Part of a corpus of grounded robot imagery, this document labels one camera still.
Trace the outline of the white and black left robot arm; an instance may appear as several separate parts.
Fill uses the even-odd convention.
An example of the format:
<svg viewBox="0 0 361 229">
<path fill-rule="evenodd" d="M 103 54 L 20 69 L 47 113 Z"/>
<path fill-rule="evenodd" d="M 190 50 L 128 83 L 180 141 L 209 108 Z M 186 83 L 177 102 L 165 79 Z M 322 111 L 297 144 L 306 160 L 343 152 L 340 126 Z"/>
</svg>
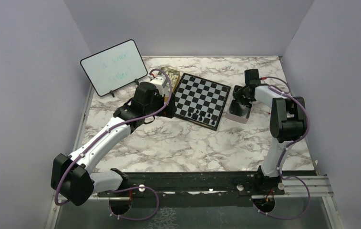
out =
<svg viewBox="0 0 361 229">
<path fill-rule="evenodd" d="M 93 171 L 117 143 L 145 124 L 145 119 L 151 116 L 174 117 L 172 90 L 170 82 L 139 83 L 134 96 L 116 109 L 108 124 L 89 142 L 68 156 L 57 155 L 53 161 L 51 178 L 55 204 L 64 204 L 59 202 L 59 195 L 76 206 L 82 205 L 95 193 L 111 191 L 117 196 L 124 195 L 128 183 L 123 173 L 116 170 L 102 173 Z"/>
</svg>

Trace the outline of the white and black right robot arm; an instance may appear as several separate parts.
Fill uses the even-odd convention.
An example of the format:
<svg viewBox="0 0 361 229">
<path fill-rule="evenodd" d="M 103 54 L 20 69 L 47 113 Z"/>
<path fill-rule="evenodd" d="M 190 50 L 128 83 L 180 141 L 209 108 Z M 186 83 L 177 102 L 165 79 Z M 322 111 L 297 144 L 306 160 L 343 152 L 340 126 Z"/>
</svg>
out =
<svg viewBox="0 0 361 229">
<path fill-rule="evenodd" d="M 305 101 L 299 96 L 292 97 L 290 91 L 264 83 L 257 69 L 245 70 L 244 77 L 245 84 L 234 87 L 228 113 L 236 121 L 246 123 L 254 102 L 261 102 L 271 109 L 272 142 L 253 181 L 254 190 L 265 194 L 278 186 L 288 149 L 308 133 Z"/>
</svg>

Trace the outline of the black chess rook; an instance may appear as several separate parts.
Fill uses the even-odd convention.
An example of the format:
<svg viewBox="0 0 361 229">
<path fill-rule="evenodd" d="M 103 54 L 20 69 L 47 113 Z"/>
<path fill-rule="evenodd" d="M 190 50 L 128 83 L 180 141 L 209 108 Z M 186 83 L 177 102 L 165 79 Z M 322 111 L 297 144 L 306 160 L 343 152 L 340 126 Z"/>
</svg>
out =
<svg viewBox="0 0 361 229">
<path fill-rule="evenodd" d="M 192 116 L 191 116 L 191 118 L 192 118 L 193 120 L 196 120 L 196 119 L 198 118 L 198 114 L 197 114 L 197 113 L 193 113 Z"/>
</svg>

